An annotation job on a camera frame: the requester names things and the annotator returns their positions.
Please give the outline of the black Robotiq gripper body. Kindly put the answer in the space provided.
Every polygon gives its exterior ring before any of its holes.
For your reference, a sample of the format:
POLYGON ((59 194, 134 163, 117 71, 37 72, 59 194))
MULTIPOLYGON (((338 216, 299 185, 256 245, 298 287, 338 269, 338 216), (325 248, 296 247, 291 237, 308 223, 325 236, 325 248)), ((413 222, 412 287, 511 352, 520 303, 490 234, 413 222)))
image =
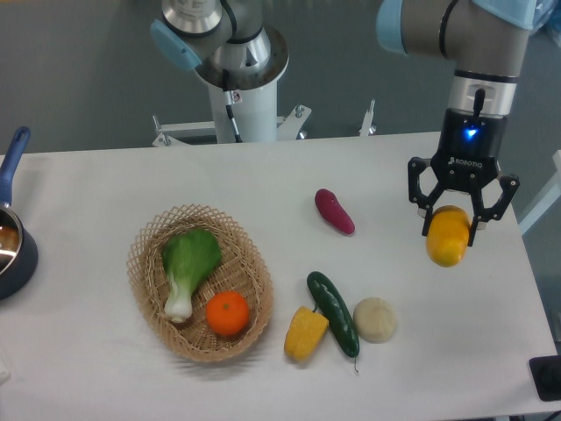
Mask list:
POLYGON ((453 109, 444 114, 439 143, 430 166, 443 189, 472 193, 498 173, 498 155, 508 119, 475 118, 453 109))

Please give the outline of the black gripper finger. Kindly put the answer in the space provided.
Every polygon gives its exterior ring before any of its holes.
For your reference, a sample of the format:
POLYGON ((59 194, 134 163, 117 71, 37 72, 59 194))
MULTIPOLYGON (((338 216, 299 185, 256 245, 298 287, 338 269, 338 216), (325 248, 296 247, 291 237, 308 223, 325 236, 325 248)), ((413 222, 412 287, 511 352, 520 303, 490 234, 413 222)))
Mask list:
POLYGON ((482 189, 476 174, 469 176, 469 196, 472 200, 472 222, 470 225, 468 246, 472 246, 477 230, 483 230, 490 220, 501 220, 507 207, 511 204, 516 191, 520 187, 519 178, 516 175, 498 174, 495 180, 501 187, 499 198, 490 207, 484 205, 482 189))
POLYGON ((444 185, 437 169, 432 167, 431 159, 413 157, 408 162, 408 200, 417 206, 417 213, 423 219, 422 235, 427 237, 435 213, 434 206, 444 193, 444 185), (436 183, 429 194, 424 194, 421 186, 421 175, 430 169, 436 183))

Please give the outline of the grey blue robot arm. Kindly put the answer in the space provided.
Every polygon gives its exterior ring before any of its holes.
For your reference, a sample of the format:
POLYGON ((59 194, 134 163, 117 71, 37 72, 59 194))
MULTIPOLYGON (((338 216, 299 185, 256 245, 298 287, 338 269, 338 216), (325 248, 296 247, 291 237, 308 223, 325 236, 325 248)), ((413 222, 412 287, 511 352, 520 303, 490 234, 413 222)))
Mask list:
MULTIPOLYGON (((470 233, 502 218, 519 180, 498 163, 535 5, 531 1, 385 1, 380 45, 456 64, 435 154, 408 163, 408 199, 429 229, 445 191, 472 201, 470 233)), ((277 139, 276 102, 252 100, 288 64, 281 35, 264 24, 259 1, 165 1, 150 34, 177 68, 195 72, 214 100, 218 141, 277 139)))

